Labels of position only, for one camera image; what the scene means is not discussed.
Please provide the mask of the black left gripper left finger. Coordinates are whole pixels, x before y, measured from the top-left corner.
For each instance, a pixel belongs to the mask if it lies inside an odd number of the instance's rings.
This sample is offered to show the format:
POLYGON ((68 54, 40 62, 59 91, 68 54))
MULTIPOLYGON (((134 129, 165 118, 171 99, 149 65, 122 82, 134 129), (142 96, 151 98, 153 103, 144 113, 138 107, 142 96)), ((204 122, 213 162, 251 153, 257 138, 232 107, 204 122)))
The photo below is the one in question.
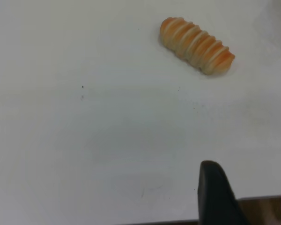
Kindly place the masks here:
POLYGON ((198 184, 200 225, 249 225, 223 168, 215 161, 200 164, 198 184))

